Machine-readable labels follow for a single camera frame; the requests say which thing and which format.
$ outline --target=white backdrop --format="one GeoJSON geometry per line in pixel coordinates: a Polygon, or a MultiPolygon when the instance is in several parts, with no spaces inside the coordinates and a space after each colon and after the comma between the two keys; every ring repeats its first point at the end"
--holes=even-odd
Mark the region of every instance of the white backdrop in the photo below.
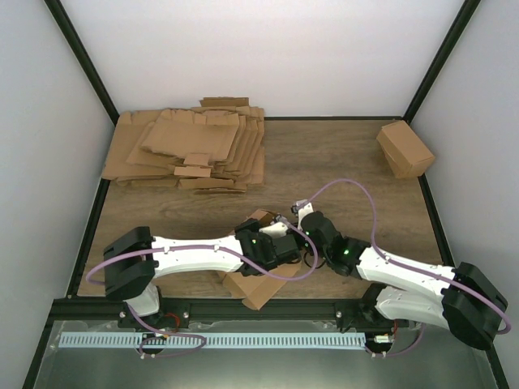
{"type": "Polygon", "coordinates": [[[0,387],[65,297],[114,125],[44,2],[0,12],[0,387]]]}
{"type": "Polygon", "coordinates": [[[462,0],[63,0],[119,111],[402,115],[462,0]]]}
{"type": "Polygon", "coordinates": [[[413,120],[437,160],[427,171],[454,260],[477,265],[508,299],[495,338],[519,387],[518,2],[481,2],[413,120]]]}

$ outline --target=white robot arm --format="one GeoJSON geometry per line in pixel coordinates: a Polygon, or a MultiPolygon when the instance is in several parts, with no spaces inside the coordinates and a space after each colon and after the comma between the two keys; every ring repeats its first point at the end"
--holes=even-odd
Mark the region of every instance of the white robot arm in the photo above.
{"type": "MultiPolygon", "coordinates": [[[[293,213],[298,217],[297,229],[311,239],[319,256],[337,274],[377,283],[368,289],[364,300],[382,318],[433,324],[449,329],[472,347],[491,347],[500,316],[445,281],[465,283],[505,311],[508,303],[476,267],[468,263],[458,268],[429,265],[376,250],[369,242],[342,236],[330,219],[315,212],[306,200],[297,202],[293,213]],[[380,253],[391,257],[392,262],[380,253]],[[444,280],[404,269],[394,261],[427,270],[444,280]]],[[[181,241],[152,237],[148,227],[130,231],[107,247],[105,261],[139,249],[153,252],[106,266],[107,298],[126,302],[145,318],[161,308],[159,291],[151,283],[153,278],[198,270],[238,271],[255,276],[260,273],[244,263],[240,255],[269,271],[300,258],[300,250],[307,246],[281,217],[266,226],[248,220],[235,232],[219,239],[181,241]]]]}

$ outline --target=wood grain surface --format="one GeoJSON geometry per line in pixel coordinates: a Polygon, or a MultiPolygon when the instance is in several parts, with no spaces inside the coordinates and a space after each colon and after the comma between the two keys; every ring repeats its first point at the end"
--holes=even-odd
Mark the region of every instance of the wood grain surface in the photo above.
{"type": "MultiPolygon", "coordinates": [[[[379,246],[425,263],[441,263],[418,180],[397,180],[375,137],[386,121],[266,122],[267,172],[263,187],[246,194],[193,194],[188,190],[121,187],[112,184],[84,274],[102,260],[103,249],[139,225],[177,239],[225,236],[255,209],[289,218],[295,200],[307,199],[339,177],[361,182],[377,207],[379,246]]],[[[371,209],[356,186],[337,184],[325,191],[314,209],[322,211],[344,235],[369,240],[371,209]]],[[[307,271],[303,264],[301,273],[307,271]]],[[[102,272],[97,277],[102,279],[102,272]]],[[[166,297],[228,297],[213,271],[178,273],[154,281],[166,297]]],[[[323,267],[302,281],[288,282],[276,297],[356,298],[369,283],[336,275],[323,267]]],[[[80,296],[104,295],[84,279],[80,296]]]]}

